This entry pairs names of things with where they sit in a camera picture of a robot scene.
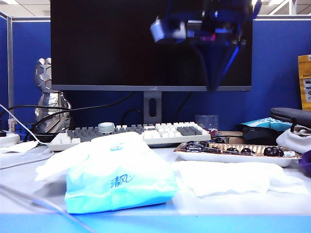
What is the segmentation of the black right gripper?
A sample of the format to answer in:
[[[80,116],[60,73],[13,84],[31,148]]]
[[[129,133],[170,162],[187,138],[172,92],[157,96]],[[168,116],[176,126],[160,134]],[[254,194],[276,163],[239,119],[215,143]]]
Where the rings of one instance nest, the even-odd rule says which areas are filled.
[[[201,60],[207,90],[216,90],[224,79],[242,46],[239,43],[246,23],[245,10],[203,10],[201,14],[184,12],[169,16],[169,28],[177,41],[192,39],[222,46],[219,47],[218,60],[213,69],[211,47],[194,45]]]

